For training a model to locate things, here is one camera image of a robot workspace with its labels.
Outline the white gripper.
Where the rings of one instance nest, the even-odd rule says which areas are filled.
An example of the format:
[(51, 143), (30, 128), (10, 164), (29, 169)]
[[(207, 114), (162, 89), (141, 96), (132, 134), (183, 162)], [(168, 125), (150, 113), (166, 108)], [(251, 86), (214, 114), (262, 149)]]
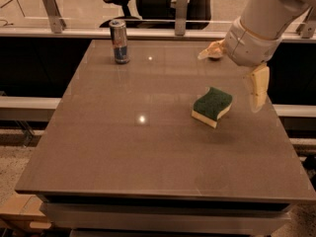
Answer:
[(237, 65), (257, 66), (244, 77), (249, 92), (251, 110), (253, 113), (257, 113), (264, 106), (268, 97), (270, 68), (266, 62), (273, 57), (280, 42), (281, 38), (261, 39), (256, 37), (242, 26), (241, 18), (237, 18), (232, 23), (225, 39), (213, 41), (208, 48), (198, 54), (197, 58), (222, 57), (226, 50), (227, 55)]

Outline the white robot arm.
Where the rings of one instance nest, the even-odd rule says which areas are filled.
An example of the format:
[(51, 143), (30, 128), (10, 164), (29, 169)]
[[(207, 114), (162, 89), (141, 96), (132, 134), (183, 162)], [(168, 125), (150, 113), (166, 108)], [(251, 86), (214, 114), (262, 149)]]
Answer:
[(240, 17), (222, 40), (213, 41), (198, 57), (228, 55), (239, 66), (249, 67), (252, 109), (265, 104), (273, 57), (288, 26), (315, 5), (315, 0), (249, 0)]

